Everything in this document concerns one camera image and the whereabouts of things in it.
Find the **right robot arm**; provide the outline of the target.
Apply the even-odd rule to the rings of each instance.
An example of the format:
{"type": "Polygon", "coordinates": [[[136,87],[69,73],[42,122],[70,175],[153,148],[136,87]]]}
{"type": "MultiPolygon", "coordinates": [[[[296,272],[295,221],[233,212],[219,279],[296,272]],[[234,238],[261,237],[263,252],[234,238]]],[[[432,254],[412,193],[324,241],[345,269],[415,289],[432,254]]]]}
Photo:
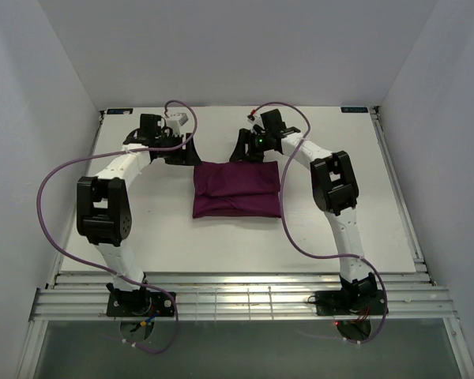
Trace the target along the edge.
{"type": "Polygon", "coordinates": [[[374,270],[364,257],[356,219],[359,187],[349,154],[331,152],[309,141],[308,133],[286,126],[277,109],[260,115],[252,111],[247,119],[252,127],[239,130],[230,161],[261,162],[267,151],[275,151],[288,157],[282,182],[293,160],[310,172],[314,203],[329,222],[337,253],[316,256],[302,250],[294,242],[282,216],[284,232],[302,255],[318,260],[339,260],[341,289],[333,300],[335,309],[356,311],[363,308],[365,302],[377,294],[378,286],[374,270]]]}

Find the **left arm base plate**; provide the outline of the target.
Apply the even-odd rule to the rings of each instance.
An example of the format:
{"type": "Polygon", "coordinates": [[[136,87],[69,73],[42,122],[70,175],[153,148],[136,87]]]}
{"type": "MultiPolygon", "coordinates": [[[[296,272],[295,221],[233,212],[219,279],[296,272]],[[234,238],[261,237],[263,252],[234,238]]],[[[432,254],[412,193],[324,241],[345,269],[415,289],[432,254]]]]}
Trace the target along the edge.
{"type": "Polygon", "coordinates": [[[118,291],[109,294],[108,317],[173,317],[173,301],[163,292],[135,290],[118,291]]]}

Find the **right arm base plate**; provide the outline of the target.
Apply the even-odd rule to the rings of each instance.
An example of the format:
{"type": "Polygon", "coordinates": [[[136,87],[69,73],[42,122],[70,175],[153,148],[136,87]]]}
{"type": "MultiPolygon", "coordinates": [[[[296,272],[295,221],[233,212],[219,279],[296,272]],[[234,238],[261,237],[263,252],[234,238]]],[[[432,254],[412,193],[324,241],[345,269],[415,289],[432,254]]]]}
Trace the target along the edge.
{"type": "Polygon", "coordinates": [[[380,290],[376,295],[356,300],[350,300],[342,290],[315,291],[308,297],[307,304],[315,306],[318,316],[379,316],[388,313],[380,290]]]}

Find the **purple cloth mat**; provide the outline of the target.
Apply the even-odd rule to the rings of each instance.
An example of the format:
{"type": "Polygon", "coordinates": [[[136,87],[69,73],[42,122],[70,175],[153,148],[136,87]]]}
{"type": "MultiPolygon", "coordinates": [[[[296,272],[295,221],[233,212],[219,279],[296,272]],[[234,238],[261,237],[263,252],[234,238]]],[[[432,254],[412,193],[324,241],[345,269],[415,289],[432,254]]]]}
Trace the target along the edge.
{"type": "Polygon", "coordinates": [[[192,217],[280,218],[276,161],[204,162],[194,168],[192,217]]]}

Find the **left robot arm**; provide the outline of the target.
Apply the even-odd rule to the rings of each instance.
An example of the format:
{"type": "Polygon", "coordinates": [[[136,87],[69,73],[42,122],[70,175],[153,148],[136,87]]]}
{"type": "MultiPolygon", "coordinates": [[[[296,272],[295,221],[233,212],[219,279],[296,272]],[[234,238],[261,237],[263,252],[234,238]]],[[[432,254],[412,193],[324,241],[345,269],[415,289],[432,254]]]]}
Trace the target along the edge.
{"type": "Polygon", "coordinates": [[[103,170],[77,182],[77,232],[87,238],[113,271],[110,292],[137,291],[146,282],[126,239],[132,229],[128,189],[155,159],[168,165],[197,166],[201,159],[191,133],[181,134],[188,115],[142,114],[139,127],[122,143],[122,154],[103,170]]]}

